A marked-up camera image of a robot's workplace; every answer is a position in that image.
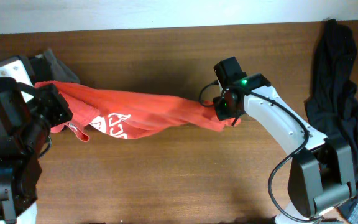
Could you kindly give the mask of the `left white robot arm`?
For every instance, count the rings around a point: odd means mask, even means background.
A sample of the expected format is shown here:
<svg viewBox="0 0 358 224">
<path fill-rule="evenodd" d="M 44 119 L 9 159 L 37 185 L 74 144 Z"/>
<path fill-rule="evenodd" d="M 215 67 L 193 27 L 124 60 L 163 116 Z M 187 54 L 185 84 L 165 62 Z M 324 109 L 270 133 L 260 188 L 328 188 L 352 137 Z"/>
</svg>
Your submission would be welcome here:
<svg viewBox="0 0 358 224">
<path fill-rule="evenodd" d="M 51 129 L 73 117 L 54 84 L 61 71 L 43 56 L 0 62 L 0 223 L 35 223 L 39 159 L 52 147 Z"/>
</svg>

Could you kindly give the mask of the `orange printed t-shirt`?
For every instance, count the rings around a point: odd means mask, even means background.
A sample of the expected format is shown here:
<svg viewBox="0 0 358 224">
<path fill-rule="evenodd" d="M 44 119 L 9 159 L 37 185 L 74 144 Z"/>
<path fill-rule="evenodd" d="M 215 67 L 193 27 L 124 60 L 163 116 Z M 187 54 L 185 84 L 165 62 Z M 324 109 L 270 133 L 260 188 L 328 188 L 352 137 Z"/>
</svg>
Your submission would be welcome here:
<svg viewBox="0 0 358 224">
<path fill-rule="evenodd" d="M 220 132 L 238 123 L 234 119 L 220 121 L 213 108 L 177 96 L 97 90 L 58 81 L 53 85 L 68 103 L 73 117 L 51 132 L 68 128 L 83 142 L 90 139 L 85 133 L 88 125 L 114 138 L 139 139 L 184 124 Z"/>
</svg>

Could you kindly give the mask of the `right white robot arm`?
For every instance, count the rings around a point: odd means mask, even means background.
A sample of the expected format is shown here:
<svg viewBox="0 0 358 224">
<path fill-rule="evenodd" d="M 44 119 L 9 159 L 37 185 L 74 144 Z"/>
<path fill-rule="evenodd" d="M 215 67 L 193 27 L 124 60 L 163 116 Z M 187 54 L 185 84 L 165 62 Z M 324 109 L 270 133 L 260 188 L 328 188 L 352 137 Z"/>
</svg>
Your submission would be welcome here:
<svg viewBox="0 0 358 224">
<path fill-rule="evenodd" d="M 330 138 L 297 115 L 262 74 L 247 75 L 235 57 L 214 66 L 221 93 L 213 100 L 218 120 L 237 121 L 247 114 L 285 151 L 268 178 L 268 194 L 279 210 L 274 223 L 326 223 L 324 214 L 356 195 L 351 148 Z M 282 208 L 273 195 L 273 178 L 291 164 L 288 195 Z"/>
</svg>

